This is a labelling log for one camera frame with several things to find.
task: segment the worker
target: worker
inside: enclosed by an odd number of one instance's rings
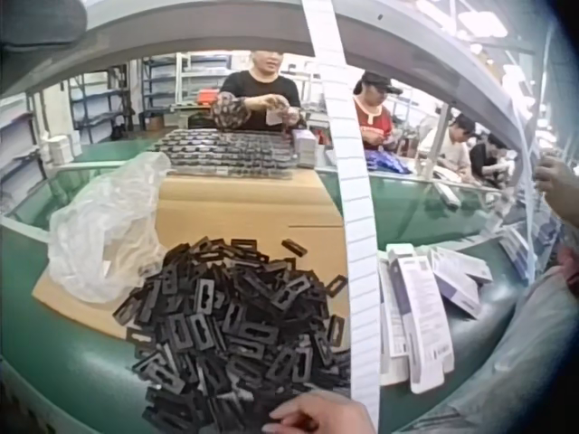
[[[434,109],[435,115],[426,115],[423,120],[420,121],[418,126],[418,140],[423,141],[428,133],[438,126],[438,119],[441,116],[442,109],[437,107]]]
[[[364,405],[327,391],[305,393],[284,402],[270,414],[277,423],[262,427],[275,434],[375,434]]]
[[[464,183],[472,182],[469,148],[466,141],[474,134],[475,127],[473,120],[463,114],[458,115],[442,137],[441,152],[437,161],[438,165],[456,173]],[[428,156],[430,153],[437,131],[438,128],[433,129],[418,145],[418,152],[421,156]]]
[[[296,83],[280,76],[283,54],[252,52],[252,67],[222,85],[211,115],[218,128],[282,131],[302,120]]]
[[[354,87],[354,102],[364,149],[395,147],[392,116],[383,103],[388,94],[401,93],[402,90],[394,87],[390,79],[368,71],[364,72],[362,79]]]
[[[497,188],[503,185],[508,164],[501,162],[507,156],[507,146],[497,136],[490,134],[470,150],[472,174]]]

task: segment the gloved hand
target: gloved hand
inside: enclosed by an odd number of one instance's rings
[[[579,177],[558,156],[543,156],[535,171],[536,189],[564,221],[579,228]]]

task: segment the green conveyor belt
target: green conveyor belt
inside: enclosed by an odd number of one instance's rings
[[[50,214],[98,174],[86,170],[60,173],[51,184],[36,189],[15,219],[46,229]],[[338,203],[336,175],[320,178]],[[450,212],[428,184],[379,178],[371,182],[381,248],[389,242],[456,240],[478,233],[485,221],[478,193],[455,192],[463,206]],[[128,370],[135,362],[132,344],[73,323],[36,302],[31,292],[47,265],[46,245],[6,228],[1,235],[2,356],[41,395],[96,431],[154,432],[140,417],[146,406],[146,385]],[[420,396],[412,395],[407,384],[384,388],[381,432],[401,428],[449,396],[484,363],[504,333],[523,284],[495,241],[467,253],[485,259],[495,278],[493,285],[480,291],[481,318],[471,320],[446,305],[455,372],[443,387]]]

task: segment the woman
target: woman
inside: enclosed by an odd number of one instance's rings
[[[392,117],[383,106],[386,96],[400,95],[402,90],[392,86],[390,79],[373,72],[364,72],[354,87],[354,102],[364,149],[377,150],[380,146],[394,145]]]
[[[227,77],[212,105],[218,128],[282,131],[298,125],[298,87],[280,76],[282,61],[280,52],[252,52],[252,67]]]

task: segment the product box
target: product box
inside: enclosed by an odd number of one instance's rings
[[[442,296],[478,318],[481,305],[477,282],[457,268],[455,260],[442,256],[436,250],[431,250],[429,260]]]
[[[428,259],[397,259],[389,267],[410,356],[413,393],[444,383],[454,370],[451,331],[441,293]]]
[[[461,270],[475,282],[481,285],[492,282],[492,273],[485,260],[442,247],[437,247],[436,251],[446,260],[452,261],[456,269]]]
[[[378,252],[378,274],[382,295],[382,369],[380,373],[381,385],[387,386],[406,382],[410,378],[408,344],[388,272],[387,254],[383,251]]]

